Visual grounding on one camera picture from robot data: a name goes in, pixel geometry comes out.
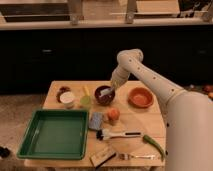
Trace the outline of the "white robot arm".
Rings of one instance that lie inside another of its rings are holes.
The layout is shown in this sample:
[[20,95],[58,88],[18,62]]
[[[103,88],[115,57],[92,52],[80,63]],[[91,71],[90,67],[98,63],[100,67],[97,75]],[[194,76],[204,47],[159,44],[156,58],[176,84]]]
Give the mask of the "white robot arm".
[[140,49],[120,51],[111,84],[118,89],[133,74],[165,105],[165,171],[213,171],[213,101],[161,76],[142,60]]

